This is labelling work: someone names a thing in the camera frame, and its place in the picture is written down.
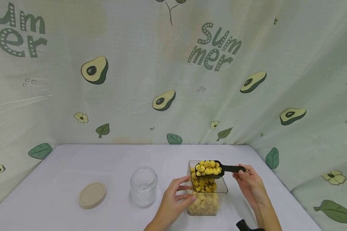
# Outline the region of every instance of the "hand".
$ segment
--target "hand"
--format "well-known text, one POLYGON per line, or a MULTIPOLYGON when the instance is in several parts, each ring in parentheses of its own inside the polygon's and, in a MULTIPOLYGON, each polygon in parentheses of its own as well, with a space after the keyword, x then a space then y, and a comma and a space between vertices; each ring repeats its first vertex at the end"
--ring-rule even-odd
POLYGON ((174 179, 163 194, 161 205, 152 222, 146 227, 145 231, 149 230, 165 230, 178 219, 180 214, 188 208, 196 197, 191 194, 176 195, 178 191, 187 190, 189 186, 181 185, 188 182, 190 176, 174 179))
POLYGON ((247 172, 242 170, 233 173, 233 177, 238 182, 241 191, 253 210, 258 210, 261 205, 270 202, 261 177, 251 165, 242 165, 247 172))

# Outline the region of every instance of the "white tablecloth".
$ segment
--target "white tablecloth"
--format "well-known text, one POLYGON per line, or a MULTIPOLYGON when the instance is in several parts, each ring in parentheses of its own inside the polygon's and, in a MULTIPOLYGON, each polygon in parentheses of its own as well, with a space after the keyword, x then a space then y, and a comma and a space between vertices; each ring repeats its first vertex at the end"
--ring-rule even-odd
MULTIPOLYGON (((283 230, 321 231, 250 146, 91 144, 57 146, 0 204, 0 230, 143 230, 171 180, 186 175, 188 161, 208 159, 252 165, 264 180, 283 230), (130 177, 140 166, 150 166, 158 175, 157 199, 146 208, 135 206, 130 193, 130 177), (78 193, 95 181, 107 186, 106 199, 94 209, 81 209, 78 193)), ((169 230, 237 231, 235 224, 241 219, 257 228, 231 173, 224 179, 229 192, 217 216, 192 217, 184 212, 169 230)))

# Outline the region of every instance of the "glass jar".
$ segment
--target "glass jar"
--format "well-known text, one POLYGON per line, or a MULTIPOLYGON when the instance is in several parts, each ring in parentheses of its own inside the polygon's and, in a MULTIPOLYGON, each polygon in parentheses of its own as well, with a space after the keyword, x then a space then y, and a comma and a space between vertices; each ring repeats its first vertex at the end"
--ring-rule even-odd
MULTIPOLYGON (((191 175, 190 168, 195 168, 199 162, 198 160, 189 161, 187 174, 191 175)), ((186 193, 192 193, 197 199, 188 207, 188 214, 190 216, 216 216, 227 191, 224 178, 206 179, 191 176, 190 186, 186 193), (204 192, 195 192, 196 187, 200 187, 204 192)))
POLYGON ((150 167, 140 167, 132 174, 132 200, 140 207, 150 206, 156 200, 157 174, 150 167))

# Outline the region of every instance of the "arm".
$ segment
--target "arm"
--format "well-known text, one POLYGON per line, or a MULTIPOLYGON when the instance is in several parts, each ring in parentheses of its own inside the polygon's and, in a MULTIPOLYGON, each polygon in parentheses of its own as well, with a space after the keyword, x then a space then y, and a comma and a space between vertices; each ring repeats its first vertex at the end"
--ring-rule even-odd
POLYGON ((253 209, 258 227, 265 231, 282 231, 261 177, 252 166, 242 164, 239 166, 246 168, 247 172, 233 173, 233 177, 253 209))
POLYGON ((258 227, 265 229, 264 228, 262 214, 261 214, 261 210, 260 209, 255 209, 255 210, 253 210, 253 212, 254 212, 254 216, 256 217, 256 221, 257 221, 258 227))
POLYGON ((188 182, 190 176, 174 179, 163 194, 161 205, 156 216, 147 225, 144 231, 164 231, 168 228, 180 214, 188 208, 196 197, 191 194, 176 195, 178 191, 189 189, 188 186, 181 185, 188 182))
POLYGON ((260 205, 259 219, 262 219, 262 226, 260 226, 258 219, 257 223, 259 227, 263 228, 265 231, 282 231, 278 216, 276 216, 276 212, 270 200, 267 203, 260 205))
POLYGON ((164 231, 166 227, 160 224, 157 220, 152 220, 144 229, 144 231, 164 231))

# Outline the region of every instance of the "beige lid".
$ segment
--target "beige lid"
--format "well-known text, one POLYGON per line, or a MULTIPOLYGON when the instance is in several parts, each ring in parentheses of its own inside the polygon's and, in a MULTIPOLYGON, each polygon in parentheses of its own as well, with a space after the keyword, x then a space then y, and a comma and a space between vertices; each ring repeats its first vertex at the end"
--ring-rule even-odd
POLYGON ((93 209, 106 197, 106 187, 100 182, 87 185, 78 196, 78 204, 83 209, 93 209))

